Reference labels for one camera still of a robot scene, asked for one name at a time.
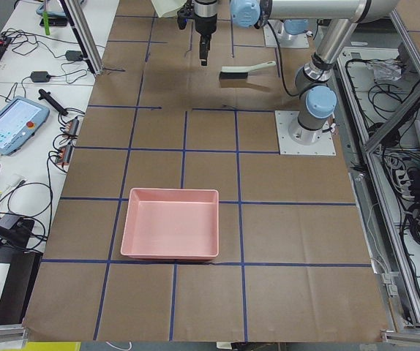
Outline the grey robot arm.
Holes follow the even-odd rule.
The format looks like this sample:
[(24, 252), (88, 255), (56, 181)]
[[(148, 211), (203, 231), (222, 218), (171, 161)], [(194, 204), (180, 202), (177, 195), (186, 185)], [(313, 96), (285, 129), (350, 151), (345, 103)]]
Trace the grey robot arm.
[(300, 46), (307, 42), (306, 31), (309, 26), (307, 19), (285, 20), (283, 23), (284, 43), (293, 47)]
[(288, 127), (301, 145), (320, 139), (323, 125), (334, 114), (335, 93), (327, 87), (331, 70), (358, 24), (388, 15), (396, 1), (231, 1), (230, 15), (240, 27), (262, 28), (271, 20), (328, 19), (328, 30), (310, 62), (296, 74), (296, 94), (302, 100), (298, 117)]

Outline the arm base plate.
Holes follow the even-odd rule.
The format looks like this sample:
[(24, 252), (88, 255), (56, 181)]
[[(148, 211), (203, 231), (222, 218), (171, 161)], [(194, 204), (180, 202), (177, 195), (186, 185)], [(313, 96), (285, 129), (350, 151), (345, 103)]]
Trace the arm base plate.
[(301, 126), (299, 111), (275, 110), (279, 153), (283, 156), (335, 156), (336, 150), (328, 121), (317, 131)]
[(308, 48), (309, 43), (306, 35), (308, 26), (309, 21), (307, 19), (270, 20), (263, 27), (265, 46), (275, 48), (278, 41), (281, 48)]

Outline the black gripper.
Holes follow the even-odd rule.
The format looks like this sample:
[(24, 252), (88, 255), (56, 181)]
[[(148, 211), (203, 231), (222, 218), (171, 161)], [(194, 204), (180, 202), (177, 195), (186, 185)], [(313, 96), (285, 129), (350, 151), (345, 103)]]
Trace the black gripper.
[(195, 29), (201, 35), (199, 42), (199, 59), (202, 66), (208, 64), (211, 35), (217, 30), (217, 16), (201, 17), (194, 15)]

